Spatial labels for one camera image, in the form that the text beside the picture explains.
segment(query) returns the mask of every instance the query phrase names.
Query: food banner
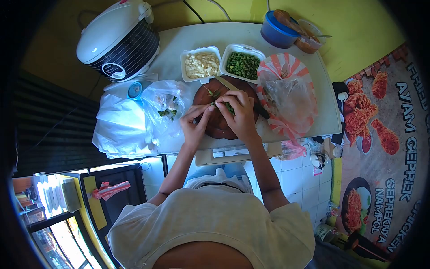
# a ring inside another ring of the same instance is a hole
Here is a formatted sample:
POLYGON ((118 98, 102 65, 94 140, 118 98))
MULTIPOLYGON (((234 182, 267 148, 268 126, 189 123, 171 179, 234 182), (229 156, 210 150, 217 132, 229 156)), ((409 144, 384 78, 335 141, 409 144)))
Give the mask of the food banner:
POLYGON ((428 103, 406 45, 345 81, 338 231, 364 258, 390 261, 416 217, 429 160, 428 103))

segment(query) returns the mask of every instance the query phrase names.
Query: white tile floor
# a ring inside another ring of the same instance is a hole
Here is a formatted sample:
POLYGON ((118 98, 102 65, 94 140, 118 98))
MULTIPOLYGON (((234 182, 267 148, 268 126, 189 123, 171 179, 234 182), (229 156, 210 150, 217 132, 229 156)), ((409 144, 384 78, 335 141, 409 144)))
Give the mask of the white tile floor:
MULTIPOLYGON (((176 156, 167 157, 169 170, 172 168, 175 160, 176 156)), ((150 164, 148 170, 143 172, 146 195, 150 199, 158 192, 164 180, 163 164, 161 157, 148 158, 143 162, 150 164)), ((318 176, 313 175, 313 166, 310 163, 309 151, 306 157, 300 157, 291 161, 280 161, 272 158, 270 162, 281 183, 284 195, 290 202, 297 202, 303 211, 308 211, 314 228, 318 226, 321 219, 326 216, 327 203, 332 190, 331 161, 326 164, 324 172, 318 176)), ((251 181, 254 195, 262 200, 251 161, 246 162, 244 168, 251 181)), ((196 167, 193 160, 188 171, 188 176, 197 169, 199 168, 196 167)))

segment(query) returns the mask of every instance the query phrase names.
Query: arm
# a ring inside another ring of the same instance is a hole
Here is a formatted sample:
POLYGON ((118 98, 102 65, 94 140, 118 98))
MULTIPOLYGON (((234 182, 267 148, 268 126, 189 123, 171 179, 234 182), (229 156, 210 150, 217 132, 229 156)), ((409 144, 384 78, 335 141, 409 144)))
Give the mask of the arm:
POLYGON ((169 194, 182 188, 188 174, 188 170, 190 169, 191 162, 193 161, 194 154, 196 154, 197 147, 205 135, 206 126, 214 109, 215 107, 210 104, 193 105, 187 113, 181 117, 180 121, 184 132, 185 142, 179 151, 175 163, 166 178, 163 180, 160 190, 154 195, 154 197, 149 199, 147 203, 159 206, 164 202, 169 194), (203 116, 199 124, 193 123, 194 118, 200 116, 202 113, 203 116))
POLYGON ((263 148, 261 137, 255 129, 254 98, 248 97, 248 94, 242 91, 228 91, 218 98, 215 104, 223 114, 228 126, 248 148, 266 209, 271 212, 278 207, 289 204, 281 190, 278 176, 263 148), (234 115, 227 110, 223 102, 230 103, 234 109, 234 115))

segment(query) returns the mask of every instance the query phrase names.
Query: white table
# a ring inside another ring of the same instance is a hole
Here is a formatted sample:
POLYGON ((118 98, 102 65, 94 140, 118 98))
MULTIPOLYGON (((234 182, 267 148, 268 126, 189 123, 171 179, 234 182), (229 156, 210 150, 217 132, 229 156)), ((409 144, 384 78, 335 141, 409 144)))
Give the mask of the white table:
MULTIPOLYGON (((329 135, 342 132, 336 97, 332 82, 327 74, 326 67, 319 53, 306 54, 296 46, 289 49, 279 49, 267 43, 260 35, 261 24, 243 22, 217 22, 198 25, 189 25, 160 32, 160 54, 154 59, 148 73, 157 73, 159 80, 182 81, 181 63, 179 55, 184 50, 198 47, 216 46, 221 56, 228 44, 246 44, 262 51, 266 56, 275 53, 288 52, 302 61, 309 69, 315 88, 318 104, 318 116, 305 137, 329 135)), ((199 81, 187 83, 190 100, 201 86, 199 81)), ((259 116, 256 123, 257 132, 263 143, 287 140, 288 138, 273 133, 267 121, 259 116)), ((179 136, 164 143, 158 148, 160 154, 177 153, 184 143, 184 137, 179 136)), ((243 145, 239 140, 213 139, 205 136, 199 150, 212 148, 226 148, 243 145)))

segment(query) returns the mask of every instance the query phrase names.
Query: round cutting board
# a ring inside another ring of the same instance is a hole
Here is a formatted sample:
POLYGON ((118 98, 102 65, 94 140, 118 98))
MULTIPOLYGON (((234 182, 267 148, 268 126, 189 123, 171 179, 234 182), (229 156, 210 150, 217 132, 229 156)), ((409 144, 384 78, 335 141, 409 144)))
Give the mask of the round cutting board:
MULTIPOLYGON (((233 78, 229 76, 222 76, 223 79, 227 80, 231 84, 233 84, 239 90, 242 90, 248 94, 249 97, 254 98, 254 102, 258 102, 257 94, 254 89, 246 82, 238 78, 233 78)), ((194 96, 193 105, 206 105, 210 104, 220 96, 224 95, 228 91, 228 88, 224 86, 221 82, 219 82, 216 78, 212 78, 209 83, 203 84, 198 90, 196 95, 194 96), (218 92, 220 93, 217 97, 209 96, 208 89, 216 95, 218 92)), ((201 119, 201 116, 196 118, 196 122, 198 123, 201 119)), ((254 111, 254 123, 258 120, 258 113, 254 111)), ((223 115, 219 111, 218 108, 215 108, 215 111, 209 118, 208 125, 206 127, 206 132, 208 136, 212 138, 226 138, 229 140, 237 139, 237 136, 233 133, 233 131, 228 126, 226 120, 223 115)))

